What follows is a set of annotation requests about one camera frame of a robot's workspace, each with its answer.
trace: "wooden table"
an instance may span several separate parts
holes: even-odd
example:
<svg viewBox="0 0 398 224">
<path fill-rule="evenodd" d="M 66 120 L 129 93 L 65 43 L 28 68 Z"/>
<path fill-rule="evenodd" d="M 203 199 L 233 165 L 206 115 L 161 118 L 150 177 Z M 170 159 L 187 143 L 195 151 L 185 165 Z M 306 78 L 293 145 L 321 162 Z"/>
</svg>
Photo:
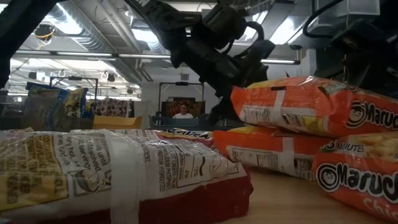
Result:
<svg viewBox="0 0 398 224">
<path fill-rule="evenodd" d="M 387 223 L 327 197 L 316 182 L 252 170 L 249 213 L 222 224 Z"/>
</svg>

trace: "instant noodle package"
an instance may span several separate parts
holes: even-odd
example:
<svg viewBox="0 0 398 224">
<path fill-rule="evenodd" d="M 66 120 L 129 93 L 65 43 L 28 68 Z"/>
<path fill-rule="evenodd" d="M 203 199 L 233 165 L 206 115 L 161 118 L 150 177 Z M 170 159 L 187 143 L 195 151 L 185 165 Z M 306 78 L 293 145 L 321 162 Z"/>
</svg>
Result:
<svg viewBox="0 0 398 224">
<path fill-rule="evenodd" d="M 134 132 L 1 132 L 1 220 L 183 224 L 247 213 L 241 164 L 199 142 Z"/>
<path fill-rule="evenodd" d="M 315 180 L 314 155 L 330 142 L 328 138 L 253 126 L 215 131 L 214 139 L 217 148 L 233 161 L 307 180 Z"/>
<path fill-rule="evenodd" d="M 332 141 L 315 156 L 314 174 L 329 196 L 398 223 L 398 132 Z"/>
<path fill-rule="evenodd" d="M 249 124 L 343 137 L 398 129 L 398 101 L 333 80 L 281 78 L 234 87 L 234 110 Z"/>
</svg>

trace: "robotic arm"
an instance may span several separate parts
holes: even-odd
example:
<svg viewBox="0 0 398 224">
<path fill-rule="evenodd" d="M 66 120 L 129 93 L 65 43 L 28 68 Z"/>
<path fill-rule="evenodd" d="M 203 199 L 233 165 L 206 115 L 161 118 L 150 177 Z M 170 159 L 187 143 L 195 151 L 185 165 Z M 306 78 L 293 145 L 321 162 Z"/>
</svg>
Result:
<svg viewBox="0 0 398 224">
<path fill-rule="evenodd" d="M 0 58 L 0 87 L 10 74 L 9 60 L 49 10 L 61 0 L 12 0 L 0 14 L 0 42 L 6 46 Z M 125 0 L 149 25 L 160 43 L 170 51 L 175 68 L 188 65 L 216 90 L 221 103 L 213 108 L 211 121 L 236 119 L 229 96 L 233 86 L 248 86 L 267 80 L 268 67 L 261 63 L 275 48 L 264 40 L 264 31 L 256 22 L 246 22 L 233 8 L 220 2 L 202 18 L 197 12 L 180 12 L 158 0 Z M 257 30 L 252 46 L 234 57 L 227 53 L 246 27 Z M 228 48 L 220 53 L 218 50 Z"/>
</svg>

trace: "ceiling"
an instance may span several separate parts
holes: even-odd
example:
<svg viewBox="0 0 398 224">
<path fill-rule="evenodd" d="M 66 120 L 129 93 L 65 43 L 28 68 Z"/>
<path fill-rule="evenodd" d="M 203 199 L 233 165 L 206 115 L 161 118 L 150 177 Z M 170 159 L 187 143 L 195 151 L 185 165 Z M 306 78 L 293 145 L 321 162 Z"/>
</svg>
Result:
<svg viewBox="0 0 398 224">
<path fill-rule="evenodd" d="M 214 1 L 199 3 L 194 0 L 167 1 L 173 7 L 184 11 L 207 12 L 215 5 Z M 249 21 L 258 21 L 262 24 L 265 38 L 270 39 L 277 44 L 284 44 L 300 29 L 303 22 L 310 15 L 311 5 L 309 0 L 273 0 L 272 5 L 268 5 L 266 11 L 259 12 L 253 16 L 248 16 Z M 244 5 L 244 1 L 230 1 L 232 5 Z M 145 53 L 145 54 L 166 54 L 162 46 L 154 45 L 151 40 L 156 38 L 150 31 L 141 32 L 131 29 L 133 20 L 137 16 L 134 11 L 127 7 L 123 0 L 69 0 L 60 3 L 62 10 L 69 21 L 77 21 L 82 32 L 71 35 L 71 27 L 65 28 L 65 24 L 54 22 L 53 15 L 50 13 L 42 24 L 55 26 L 55 33 L 50 41 L 41 41 L 34 34 L 21 46 L 22 50 L 53 50 L 53 51 L 71 51 L 71 52 L 117 52 L 117 53 Z M 257 37 L 256 32 L 247 29 L 244 36 L 236 41 L 231 49 L 231 55 L 236 55 L 247 48 Z M 84 39 L 92 40 L 98 46 L 96 48 L 84 43 Z M 278 45 L 269 58 L 295 60 L 298 53 L 288 46 L 288 44 Z M 119 89 L 121 95 L 126 95 L 127 86 L 137 87 L 142 82 L 176 82 L 180 81 L 179 73 L 190 74 L 189 81 L 197 82 L 198 76 L 190 68 L 183 67 L 175 69 L 169 60 L 159 59 L 134 59 L 125 58 L 117 61 L 100 61 L 91 58 L 87 60 L 55 60 L 55 59 L 34 59 L 34 58 L 14 58 L 11 64 L 12 92 L 25 93 L 22 86 L 27 81 L 47 83 L 50 76 L 58 76 L 62 72 L 68 75 L 74 75 L 86 78 L 98 78 L 99 85 L 102 88 L 113 86 Z M 290 73 L 297 72 L 297 66 L 292 67 Z M 270 73 L 280 73 L 288 68 L 283 65 L 271 65 Z M 29 72 L 44 73 L 42 80 L 32 80 L 28 77 Z M 108 73 L 115 73 L 115 81 L 108 82 L 105 77 Z M 71 86 L 89 86 L 90 83 L 83 81 L 73 82 L 63 80 L 66 85 L 63 88 Z"/>
</svg>

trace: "woman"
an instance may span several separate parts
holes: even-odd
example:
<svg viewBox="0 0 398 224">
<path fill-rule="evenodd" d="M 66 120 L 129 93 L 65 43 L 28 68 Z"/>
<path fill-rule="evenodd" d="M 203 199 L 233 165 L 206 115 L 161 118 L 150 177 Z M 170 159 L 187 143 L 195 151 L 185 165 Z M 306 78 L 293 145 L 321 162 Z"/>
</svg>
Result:
<svg viewBox="0 0 398 224">
<path fill-rule="evenodd" d="M 173 118 L 193 118 L 192 114 L 188 113 L 188 107 L 186 105 L 181 105 L 180 107 L 180 113 L 174 115 Z"/>
</svg>

